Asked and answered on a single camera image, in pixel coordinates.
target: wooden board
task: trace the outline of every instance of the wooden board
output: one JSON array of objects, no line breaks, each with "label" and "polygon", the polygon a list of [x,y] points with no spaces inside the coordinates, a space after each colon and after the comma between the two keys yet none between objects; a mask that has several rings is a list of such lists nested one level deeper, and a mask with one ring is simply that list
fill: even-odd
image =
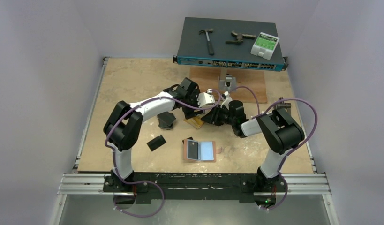
[{"label": "wooden board", "polygon": [[[180,83],[189,76],[190,66],[174,64],[172,59],[110,59],[93,114],[87,130],[81,154],[79,171],[107,172],[112,162],[111,150],[104,146],[102,129],[118,101],[138,102],[157,95],[164,88]],[[265,110],[283,96],[293,97],[287,72],[265,71],[267,104],[260,104]],[[296,104],[291,102],[291,114],[299,123]],[[245,103],[247,118],[257,115],[257,106]],[[268,152],[268,144],[262,134],[246,138],[234,135],[229,125],[220,127],[204,124],[195,129],[183,121],[181,109],[171,111],[177,118],[173,130],[161,130],[157,117],[142,124],[138,141],[132,148],[132,167],[140,172],[187,172],[187,173],[256,173]],[[146,144],[162,135],[167,141],[160,148],[151,151]],[[182,140],[193,137],[197,141],[215,141],[222,152],[213,162],[185,162]],[[308,150],[305,145],[294,152],[285,162],[283,173],[312,173]]]},{"label": "wooden board", "polygon": [[[247,86],[252,89],[258,98],[259,103],[267,103],[265,77],[262,71],[252,69],[227,69],[228,74],[236,78],[237,86]],[[200,91],[206,91],[208,88],[218,89],[220,68],[210,67],[191,67],[189,77],[192,81],[199,84]],[[251,92],[247,89],[240,88],[232,92],[232,99],[239,100],[244,103],[255,103],[255,99]]]}]

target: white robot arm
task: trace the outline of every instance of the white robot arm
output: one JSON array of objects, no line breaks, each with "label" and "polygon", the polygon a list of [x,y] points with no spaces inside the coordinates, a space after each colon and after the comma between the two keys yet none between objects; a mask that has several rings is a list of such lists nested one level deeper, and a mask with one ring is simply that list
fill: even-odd
[{"label": "white robot arm", "polygon": [[[276,180],[284,163],[284,156],[304,139],[302,128],[282,108],[248,120],[242,102],[232,100],[227,92],[222,97],[224,99],[223,103],[212,108],[208,114],[202,117],[202,120],[216,126],[229,124],[232,126],[235,135],[240,138],[263,133],[270,149],[264,163],[257,170],[257,183],[258,186],[265,186],[271,180]],[[115,148],[115,160],[119,171],[119,174],[116,175],[121,179],[127,179],[133,173],[131,148],[138,139],[141,124],[144,121],[176,108],[182,108],[187,119],[204,113],[204,111],[189,109],[171,99],[177,99],[200,108],[214,104],[211,92],[200,93],[198,85],[188,78],[185,78],[180,85],[165,89],[152,98],[158,99],[147,103],[145,102],[149,99],[131,104],[124,101],[119,102],[105,124],[104,132],[108,134],[126,111],[136,107],[126,117],[128,122],[126,124],[121,122],[115,127],[109,139],[110,145]]]}]

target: hammer handle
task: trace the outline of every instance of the hammer handle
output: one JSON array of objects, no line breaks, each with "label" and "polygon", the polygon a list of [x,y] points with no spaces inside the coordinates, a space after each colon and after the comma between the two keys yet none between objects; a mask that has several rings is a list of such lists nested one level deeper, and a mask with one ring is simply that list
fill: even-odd
[{"label": "hammer handle", "polygon": [[211,40],[207,41],[208,54],[214,55],[214,48],[212,47]]}]

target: purple cable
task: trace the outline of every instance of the purple cable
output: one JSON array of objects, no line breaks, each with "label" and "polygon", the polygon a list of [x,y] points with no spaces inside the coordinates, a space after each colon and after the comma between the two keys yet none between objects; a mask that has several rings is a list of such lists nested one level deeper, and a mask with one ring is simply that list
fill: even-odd
[{"label": "purple cable", "polygon": [[232,91],[234,91],[234,90],[236,90],[236,89],[239,89],[239,88],[245,88],[245,89],[249,90],[249,91],[251,92],[251,94],[253,94],[253,96],[254,96],[254,98],[255,98],[256,106],[257,106],[257,108],[258,108],[258,115],[259,115],[260,112],[259,112],[258,98],[256,97],[256,95],[255,95],[255,93],[253,92],[253,90],[251,90],[249,87],[246,87],[246,86],[239,86],[239,87],[234,88],[234,89],[231,90],[230,92],[232,92]]},{"label": "purple cable", "polygon": [[[218,101],[217,101],[214,105],[212,105],[212,106],[210,106],[210,107],[207,107],[207,108],[197,108],[197,107],[188,105],[188,104],[186,104],[186,103],[183,103],[183,102],[181,102],[181,101],[179,101],[179,100],[177,100],[177,99],[174,99],[174,98],[171,98],[171,97],[167,97],[167,96],[162,96],[162,97],[154,97],[154,98],[150,98],[150,99],[148,99],[148,100],[142,102],[140,105],[137,105],[137,106],[131,108],[131,109],[128,110],[124,115],[122,115],[122,116],[120,117],[120,119],[114,124],[114,126],[112,127],[112,129],[109,131],[109,133],[107,134],[106,139],[105,139],[105,146],[108,147],[108,148],[110,148],[110,149],[112,149],[113,166],[114,166],[114,170],[115,170],[116,174],[120,175],[120,173],[119,173],[119,169],[117,169],[117,164],[116,164],[116,155],[115,155],[116,149],[115,149],[114,147],[110,146],[110,145],[108,144],[108,142],[109,142],[109,138],[110,138],[110,136],[111,136],[111,135],[113,134],[113,132],[114,132],[114,129],[115,129],[115,128],[116,128],[116,127],[123,121],[123,119],[125,119],[131,112],[133,112],[135,109],[141,107],[142,105],[144,105],[144,104],[146,104],[146,103],[149,103],[149,102],[152,102],[152,101],[160,100],[160,99],[163,99],[163,98],[164,98],[164,99],[169,99],[169,100],[175,101],[175,102],[177,102],[177,103],[179,103],[179,104],[181,104],[181,105],[184,105],[184,106],[186,106],[186,107],[189,107],[189,108],[191,108],[191,109],[196,109],[196,110],[208,110],[208,109],[212,109],[212,108],[216,107],[216,106],[220,103],[220,101],[221,101],[221,99],[222,99],[221,93],[220,93],[218,90],[215,90],[215,89],[212,89],[212,90],[218,93],[218,95],[219,95],[219,99],[218,99]],[[146,183],[149,183],[149,184],[153,184],[154,186],[156,186],[156,187],[159,189],[159,191],[160,191],[160,193],[161,193],[161,196],[162,196],[162,202],[161,202],[160,206],[158,207],[158,209],[157,209],[156,211],[154,211],[153,213],[150,213],[150,214],[146,214],[146,215],[140,215],[140,214],[135,214],[135,213],[132,213],[132,212],[124,211],[123,209],[120,209],[120,208],[115,204],[115,201],[113,201],[113,202],[114,202],[114,208],[115,208],[115,209],[117,209],[118,211],[120,211],[120,212],[122,212],[122,213],[128,214],[128,215],[130,215],[130,216],[139,217],[139,218],[151,217],[151,216],[155,215],[156,213],[158,213],[158,212],[161,210],[161,208],[162,208],[163,205],[164,205],[164,201],[165,201],[165,199],[164,199],[164,192],[163,192],[163,190],[161,189],[161,187],[160,187],[158,184],[156,184],[156,183],[154,183],[154,182],[152,182],[152,181],[148,181],[148,180],[142,180],[142,181],[136,181],[136,182],[127,182],[127,181],[125,181],[124,179],[120,179],[120,180],[121,180],[121,182],[123,182],[123,183],[125,183],[125,184],[128,184],[128,185],[140,184],[140,183],[145,183],[145,182],[146,182]]]},{"label": "purple cable", "polygon": [[311,132],[309,133],[309,135],[305,138],[305,140],[303,140],[297,147],[295,147],[295,148],[293,148],[292,150],[290,150],[290,151],[286,154],[286,156],[284,156],[284,158],[281,160],[280,165],[279,165],[279,167],[278,167],[278,173],[279,173],[280,177],[284,180],[284,184],[285,184],[285,188],[286,188],[286,190],[285,190],[285,192],[284,192],[284,196],[283,196],[283,198],[280,200],[280,202],[277,203],[277,204],[275,204],[275,205],[274,205],[273,207],[271,207],[271,208],[267,208],[267,210],[273,210],[273,209],[277,208],[277,207],[278,207],[279,205],[281,205],[281,204],[284,202],[284,200],[286,199],[286,196],[287,196],[287,193],[288,193],[288,184],[287,184],[286,179],[281,175],[280,169],[281,169],[281,167],[283,166],[284,162],[286,161],[287,157],[288,157],[289,155],[291,155],[291,153],[293,153],[293,152],[295,152],[297,149],[299,149],[302,145],[304,145],[304,144],[305,144],[305,143],[312,137],[312,135],[313,135],[313,133],[315,132],[316,127],[317,127],[318,115],[317,115],[317,111],[316,111],[316,109],[315,109],[309,102],[307,102],[307,101],[305,101],[305,100],[303,100],[303,99],[300,99],[300,98],[294,98],[294,97],[291,97],[291,98],[285,98],[285,99],[281,99],[281,100],[279,100],[279,101],[276,101],[275,103],[273,103],[272,105],[270,105],[270,106],[265,110],[265,112],[264,112],[263,114],[267,113],[267,112],[268,112],[272,107],[274,107],[275,105],[277,105],[277,104],[279,104],[279,103],[281,103],[281,102],[284,102],[284,101],[298,101],[298,102],[303,102],[303,103],[305,103],[307,106],[309,106],[309,107],[312,109],[313,114],[315,115],[315,123],[313,124],[312,130],[311,130]]}]

